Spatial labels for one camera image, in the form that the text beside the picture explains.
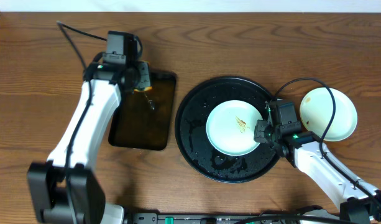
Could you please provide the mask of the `green yellow sponge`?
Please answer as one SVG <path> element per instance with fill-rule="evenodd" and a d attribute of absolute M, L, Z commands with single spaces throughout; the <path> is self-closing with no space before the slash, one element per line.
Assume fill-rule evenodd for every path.
<path fill-rule="evenodd" d="M 134 87 L 135 91 L 149 91 L 152 89 L 150 78 L 150 67 L 146 61 L 140 61 L 136 64 L 137 73 L 139 74 L 138 81 Z"/>

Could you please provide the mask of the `light blue plate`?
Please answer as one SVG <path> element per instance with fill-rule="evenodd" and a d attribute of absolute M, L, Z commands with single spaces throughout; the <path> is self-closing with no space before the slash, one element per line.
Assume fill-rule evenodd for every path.
<path fill-rule="evenodd" d="M 251 104 L 230 100 L 217 105 L 206 122 L 206 135 L 211 145 L 229 156 L 243 156 L 260 145 L 254 141 L 254 130 L 262 115 Z"/>
<path fill-rule="evenodd" d="M 304 127 L 322 136 L 331 118 L 333 122 L 325 135 L 326 141 L 342 141 L 357 127 L 357 111 L 353 102 L 339 90 L 316 88 L 307 93 L 300 104 L 300 118 Z"/>

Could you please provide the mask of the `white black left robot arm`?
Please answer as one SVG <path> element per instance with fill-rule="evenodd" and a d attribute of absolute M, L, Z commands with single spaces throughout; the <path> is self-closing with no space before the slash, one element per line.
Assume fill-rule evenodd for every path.
<path fill-rule="evenodd" d="M 114 112 L 129 92 L 150 90 L 146 61 L 91 62 L 76 110 L 46 162 L 31 163 L 27 181 L 40 223 L 123 223 L 125 209 L 107 202 L 94 169 Z"/>

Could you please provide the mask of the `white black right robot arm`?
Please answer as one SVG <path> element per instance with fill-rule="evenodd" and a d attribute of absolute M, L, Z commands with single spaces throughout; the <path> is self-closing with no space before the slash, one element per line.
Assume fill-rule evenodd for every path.
<path fill-rule="evenodd" d="M 381 222 L 381 190 L 348 169 L 315 133 L 303 132 L 299 122 L 273 126 L 258 120 L 254 140 L 311 178 L 339 209 L 341 221 Z"/>

